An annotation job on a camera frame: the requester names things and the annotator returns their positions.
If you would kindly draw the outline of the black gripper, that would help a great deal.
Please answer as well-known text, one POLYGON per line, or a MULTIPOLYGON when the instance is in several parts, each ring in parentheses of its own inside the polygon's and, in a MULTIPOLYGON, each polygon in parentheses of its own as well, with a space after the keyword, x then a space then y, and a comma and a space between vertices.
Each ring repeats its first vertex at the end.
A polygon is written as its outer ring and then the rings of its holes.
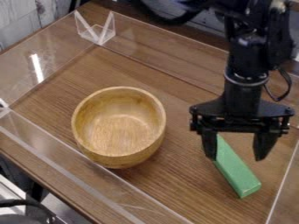
POLYGON ((279 136, 289 133, 295 111, 278 102, 289 96, 293 80, 283 69, 279 73, 287 83, 287 90, 279 97, 267 87, 269 73, 242 77, 229 69, 220 97, 190 107, 191 131, 202 135, 204 154, 212 161, 218 156, 219 132, 255 133, 257 161, 267 157, 279 136))

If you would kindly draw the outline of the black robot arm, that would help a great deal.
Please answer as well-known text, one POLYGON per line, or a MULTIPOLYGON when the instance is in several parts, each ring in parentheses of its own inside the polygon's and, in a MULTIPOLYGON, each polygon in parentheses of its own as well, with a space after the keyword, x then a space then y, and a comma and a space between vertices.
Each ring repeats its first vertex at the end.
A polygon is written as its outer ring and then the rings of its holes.
POLYGON ((218 134, 241 132, 254 135, 255 160, 263 160, 278 138, 289 133, 295 110, 262 99, 269 90, 270 73, 278 71, 287 83, 290 74, 282 65, 293 58, 295 42, 290 32, 290 0, 174 0, 184 10, 179 17, 160 16, 143 0, 135 4, 144 14, 166 25, 180 25, 212 9, 225 18, 229 62, 225 90, 219 98, 190 107, 191 130, 202 137, 206 157, 219 155, 218 134))

